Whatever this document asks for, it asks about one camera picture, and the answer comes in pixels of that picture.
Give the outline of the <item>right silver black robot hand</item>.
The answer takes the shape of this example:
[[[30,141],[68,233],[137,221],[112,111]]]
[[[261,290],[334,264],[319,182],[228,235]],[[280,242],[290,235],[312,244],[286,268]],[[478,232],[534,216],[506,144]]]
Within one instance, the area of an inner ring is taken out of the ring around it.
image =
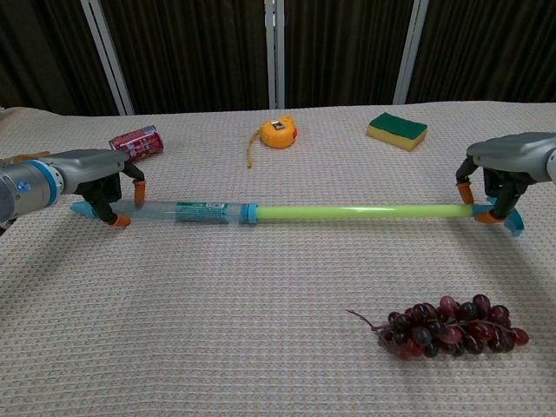
[[[495,203],[489,210],[475,214],[475,220],[503,222],[528,187],[555,182],[555,134],[525,132],[470,145],[455,174],[465,204],[474,203],[470,175],[476,169],[483,169],[485,194]]]

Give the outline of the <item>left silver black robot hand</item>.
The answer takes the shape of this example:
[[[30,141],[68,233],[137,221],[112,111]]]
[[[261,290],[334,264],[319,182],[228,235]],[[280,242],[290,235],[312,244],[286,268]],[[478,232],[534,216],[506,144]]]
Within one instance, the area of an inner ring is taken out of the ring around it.
[[[63,192],[81,196],[110,226],[130,225],[128,216],[117,214],[111,207],[122,198],[121,174],[133,180],[135,205],[141,207],[145,202],[144,173],[122,150],[74,149],[48,156],[47,163],[62,175]]]

